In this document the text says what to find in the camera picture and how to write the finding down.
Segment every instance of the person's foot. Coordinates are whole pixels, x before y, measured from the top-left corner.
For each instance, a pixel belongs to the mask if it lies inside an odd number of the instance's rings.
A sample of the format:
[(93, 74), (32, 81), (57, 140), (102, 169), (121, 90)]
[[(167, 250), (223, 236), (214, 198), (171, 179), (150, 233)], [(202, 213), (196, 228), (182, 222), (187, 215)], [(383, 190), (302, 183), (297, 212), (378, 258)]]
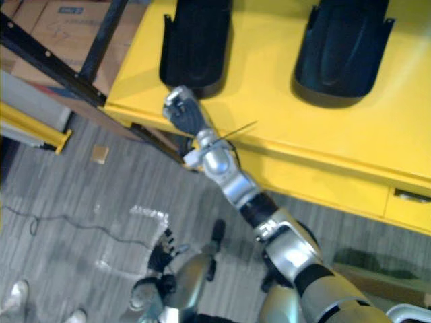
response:
[(86, 323), (87, 322), (87, 314), (83, 309), (78, 309), (66, 319), (64, 323)]
[(24, 315), (28, 300), (28, 283), (17, 281), (1, 307), (0, 313)]

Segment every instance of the thin wire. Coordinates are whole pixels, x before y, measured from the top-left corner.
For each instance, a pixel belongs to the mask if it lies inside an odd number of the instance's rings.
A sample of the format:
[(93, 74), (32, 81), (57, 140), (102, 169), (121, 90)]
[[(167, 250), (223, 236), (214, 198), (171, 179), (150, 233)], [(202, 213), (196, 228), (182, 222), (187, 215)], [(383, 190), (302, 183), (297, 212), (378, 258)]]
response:
[(224, 135), (223, 137), (220, 137), (219, 139), (216, 139), (211, 144), (213, 145), (214, 143), (217, 143), (220, 140), (226, 139), (227, 137), (230, 137), (230, 136), (232, 136), (232, 135), (234, 135), (234, 134), (236, 134), (236, 133), (244, 130), (245, 128), (249, 128), (249, 127), (253, 126), (254, 124), (257, 124), (257, 121), (250, 122), (250, 123), (246, 124), (245, 126), (242, 126), (242, 127), (238, 128), (236, 130), (233, 130), (230, 133), (227, 133), (226, 135)]
[(114, 234), (112, 234), (105, 227), (102, 227), (102, 226), (99, 226), (99, 225), (82, 225), (80, 223), (76, 223), (76, 222), (74, 222), (74, 220), (72, 220), (72, 218), (70, 216), (68, 216), (66, 214), (52, 216), (52, 217), (38, 217), (37, 215), (33, 215), (33, 214), (21, 213), (19, 211), (16, 211), (16, 210), (12, 209), (11, 207), (8, 207), (7, 205), (3, 205), (1, 208), (2, 209), (7, 209), (7, 210), (11, 211), (12, 213), (14, 213), (15, 215), (18, 215), (20, 217), (25, 217), (26, 219), (32, 219), (32, 222), (30, 223), (30, 234), (32, 236), (35, 236), (37, 234), (40, 222), (43, 222), (43, 221), (64, 220), (68, 224), (70, 224), (73, 227), (75, 227), (76, 229), (80, 229), (80, 230), (100, 230), (104, 234), (106, 234), (108, 237), (110, 237), (110, 238), (114, 239), (115, 241), (120, 242), (122, 244), (140, 244), (141, 246), (144, 246), (148, 250), (151, 250), (151, 248), (144, 241), (133, 240), (133, 239), (122, 239), (122, 238), (117, 237)]

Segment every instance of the cardboard box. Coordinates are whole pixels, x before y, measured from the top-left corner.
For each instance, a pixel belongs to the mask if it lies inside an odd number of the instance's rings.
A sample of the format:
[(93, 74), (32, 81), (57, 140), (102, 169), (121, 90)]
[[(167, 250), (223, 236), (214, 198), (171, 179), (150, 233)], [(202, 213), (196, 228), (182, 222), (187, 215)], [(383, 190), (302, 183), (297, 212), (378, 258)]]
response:
[[(75, 71), (79, 71), (96, 37), (109, 3), (79, 1), (50, 2), (32, 31), (33, 37)], [(94, 85), (107, 94), (130, 47), (146, 6), (130, 4), (124, 13), (106, 51)], [(57, 82), (27, 62), (18, 59), (12, 74), (41, 87), (46, 92), (75, 98)]]
[[(20, 6), (20, 0), (8, 0), (5, 1), (3, 5), (1, 5), (1, 13), (5, 14), (9, 18), (13, 18), (15, 12), (18, 10)], [(15, 65), (17, 56), (13, 54), (9, 49), (0, 46), (0, 61), (1, 68), (10, 73)]]
[(12, 18), (15, 12), (20, 6), (21, 0), (5, 0), (3, 5), (1, 5), (1, 13), (5, 14), (7, 17)]

